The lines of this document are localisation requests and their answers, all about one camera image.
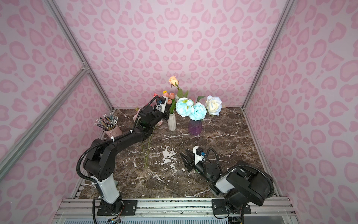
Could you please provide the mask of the large pink peony stem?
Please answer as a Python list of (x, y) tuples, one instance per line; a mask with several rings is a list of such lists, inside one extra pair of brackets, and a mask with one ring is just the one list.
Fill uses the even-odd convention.
[[(136, 110), (136, 115), (133, 117), (133, 120), (135, 120), (139, 114), (139, 107), (136, 107), (135, 108)], [(156, 127), (159, 127), (163, 124), (163, 121), (161, 120), (159, 123), (157, 123), (155, 125), (155, 127), (153, 128), (153, 130), (156, 129)], [(153, 138), (153, 133), (150, 135), (150, 137), (145, 140), (144, 142), (142, 142), (142, 153), (143, 153), (143, 156), (144, 156), (144, 168), (147, 169), (148, 166), (149, 166), (149, 154), (150, 154), (150, 148), (151, 148), (151, 141), (152, 141), (152, 138)]]

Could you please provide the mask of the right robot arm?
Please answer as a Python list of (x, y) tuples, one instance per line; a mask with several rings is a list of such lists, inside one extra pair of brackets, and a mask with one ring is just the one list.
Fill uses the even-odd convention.
[(223, 172), (218, 154), (211, 147), (204, 152), (195, 146), (180, 156), (188, 172), (195, 170), (204, 177), (211, 191), (223, 195), (232, 211), (249, 202), (261, 206), (274, 194), (273, 178), (269, 174), (243, 161)]

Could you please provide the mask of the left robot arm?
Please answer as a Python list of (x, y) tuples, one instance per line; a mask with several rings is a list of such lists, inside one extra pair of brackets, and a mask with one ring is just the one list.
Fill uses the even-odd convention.
[(147, 140), (157, 123), (169, 119), (169, 100), (167, 96), (153, 97), (139, 110), (130, 131), (106, 141), (97, 139), (80, 156), (76, 165), (78, 176), (94, 183), (100, 193), (100, 199), (105, 204), (115, 205), (121, 201), (113, 178), (117, 155), (128, 147)]

